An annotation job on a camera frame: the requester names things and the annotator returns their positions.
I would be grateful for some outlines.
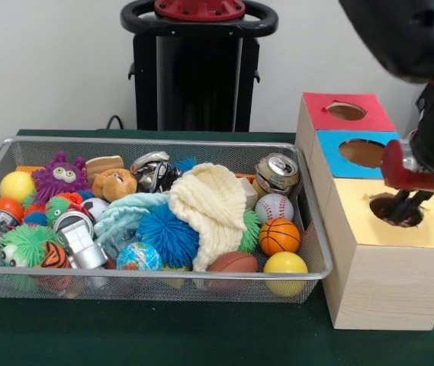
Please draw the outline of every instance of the black handle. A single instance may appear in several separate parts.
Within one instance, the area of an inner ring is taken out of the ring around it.
[[[278,28],[278,15],[269,6],[258,2],[244,2],[246,14],[259,21],[193,22],[168,18],[140,18],[142,14],[154,11],[154,0],[137,0],[124,6],[121,23],[127,31],[140,34],[150,32],[155,36],[192,37],[264,37]]]

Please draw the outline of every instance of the brown football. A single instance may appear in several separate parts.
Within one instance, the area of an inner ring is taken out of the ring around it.
[[[244,252],[230,252],[218,257],[208,266],[209,272],[256,272],[257,259],[254,255]],[[238,280],[206,280],[205,285],[209,290],[216,292],[232,292],[239,290]]]

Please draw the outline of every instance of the green table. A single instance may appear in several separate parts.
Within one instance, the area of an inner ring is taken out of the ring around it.
[[[290,133],[20,131],[21,135],[290,142]],[[434,365],[432,332],[332,328],[303,305],[0,299],[0,364]]]

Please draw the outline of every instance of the wire mesh basket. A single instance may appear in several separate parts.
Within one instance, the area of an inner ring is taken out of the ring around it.
[[[0,297],[303,303],[317,282],[332,270],[306,162],[293,145],[16,136],[0,141],[0,181],[18,165],[46,164],[59,150],[67,152],[69,161],[77,156],[92,159],[119,155],[126,165],[146,153],[164,150],[173,162],[195,157],[199,162],[213,162],[232,172],[250,174],[263,156],[273,152],[286,155],[300,171],[300,183],[289,198],[294,205],[294,223],[301,231],[298,255],[309,273],[262,273],[267,257],[259,248],[254,253],[258,273],[0,267]]]

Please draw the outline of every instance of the baseball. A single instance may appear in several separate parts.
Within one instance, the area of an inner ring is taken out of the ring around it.
[[[272,219],[284,218],[293,220],[293,204],[285,196],[271,193],[267,194],[256,204],[256,214],[261,225],[264,225]]]

